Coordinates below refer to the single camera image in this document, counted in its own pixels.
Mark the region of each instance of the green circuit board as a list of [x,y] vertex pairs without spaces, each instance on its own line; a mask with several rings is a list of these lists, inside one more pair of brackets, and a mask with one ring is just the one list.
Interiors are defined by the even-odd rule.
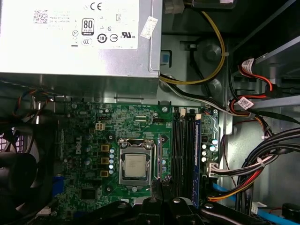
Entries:
[[[211,138],[218,140],[218,115],[203,113],[201,107],[195,109],[202,113],[203,144],[209,145]],[[129,148],[135,149],[150,141],[153,148],[146,170],[151,170],[151,177],[147,180],[164,178],[171,173],[173,111],[171,105],[65,103],[66,119],[59,130],[56,154],[61,163],[55,169],[59,171],[56,176],[64,178],[63,192],[56,196],[58,217],[72,219],[78,212],[93,211],[117,200],[134,203],[137,197],[150,196],[150,185],[120,182],[120,171],[125,168],[121,142],[128,140]],[[148,157],[144,152],[130,160],[139,165],[141,157]],[[217,160],[218,151],[208,152],[206,157]],[[145,177],[147,171],[137,175]]]

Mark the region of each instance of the ram slot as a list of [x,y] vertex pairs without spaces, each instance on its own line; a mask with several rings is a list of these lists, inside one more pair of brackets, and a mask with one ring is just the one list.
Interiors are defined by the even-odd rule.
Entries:
[[179,113],[174,114],[172,121],[172,159],[171,175],[173,180],[174,196],[181,196],[182,176],[183,176],[183,139],[184,139],[184,120]]
[[184,190],[183,197],[191,199],[193,188],[193,171],[194,171],[194,144],[195,144],[195,114],[193,112],[186,115],[186,127],[184,138]]
[[193,190],[192,190],[192,203],[198,208],[199,207],[199,192],[200,192],[200,147],[201,147],[201,120],[195,121],[195,148],[194,148],[194,162],[193,162]]

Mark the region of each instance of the cable bundle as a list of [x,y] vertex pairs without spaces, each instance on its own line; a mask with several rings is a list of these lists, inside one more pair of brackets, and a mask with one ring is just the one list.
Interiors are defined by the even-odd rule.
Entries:
[[[248,189],[255,179],[260,175],[266,165],[274,162],[279,155],[300,152],[300,144],[282,143],[300,137],[300,128],[287,130],[271,136],[260,143],[249,156],[246,158],[241,169],[238,170],[220,170],[213,167],[212,171],[219,175],[239,176],[237,187],[228,191],[218,191],[219,195],[209,197],[211,201],[219,201],[238,192]],[[241,197],[238,198],[237,204],[241,205]]]

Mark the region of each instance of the barcode sticker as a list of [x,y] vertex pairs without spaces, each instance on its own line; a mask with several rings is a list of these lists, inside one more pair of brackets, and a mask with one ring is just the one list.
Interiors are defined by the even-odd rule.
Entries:
[[251,58],[251,59],[248,59],[248,60],[244,61],[244,62],[242,63],[242,68],[243,68],[244,70],[246,70],[248,73],[253,74],[253,73],[252,73],[252,65],[253,65],[253,62],[254,62],[254,58]]
[[220,0],[221,4],[233,3],[233,0]]
[[145,23],[144,28],[142,29],[141,36],[146,39],[150,39],[157,22],[158,22],[158,19],[156,19],[152,16],[149,16],[147,19],[147,22]]
[[239,101],[238,104],[244,109],[247,110],[248,108],[251,108],[254,106],[254,103],[246,99],[245,97],[242,97]]

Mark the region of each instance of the blue ram slot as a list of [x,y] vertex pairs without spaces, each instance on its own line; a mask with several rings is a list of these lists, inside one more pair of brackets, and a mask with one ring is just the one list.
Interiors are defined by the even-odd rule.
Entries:
[[201,120],[195,121],[195,164],[193,171],[193,193],[192,203],[198,208],[199,207],[199,190],[200,190],[200,158],[201,158]]

